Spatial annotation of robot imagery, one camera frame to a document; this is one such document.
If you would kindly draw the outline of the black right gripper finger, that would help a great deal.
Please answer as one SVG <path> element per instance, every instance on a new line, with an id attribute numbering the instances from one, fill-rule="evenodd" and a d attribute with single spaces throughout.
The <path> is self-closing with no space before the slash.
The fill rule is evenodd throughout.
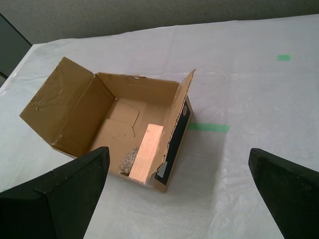
<path id="1" fill-rule="evenodd" d="M 110 166 L 99 147 L 0 194 L 2 239 L 82 239 Z"/>
<path id="2" fill-rule="evenodd" d="M 318 172 L 252 148 L 249 169 L 255 185 L 286 239 L 319 237 Z"/>

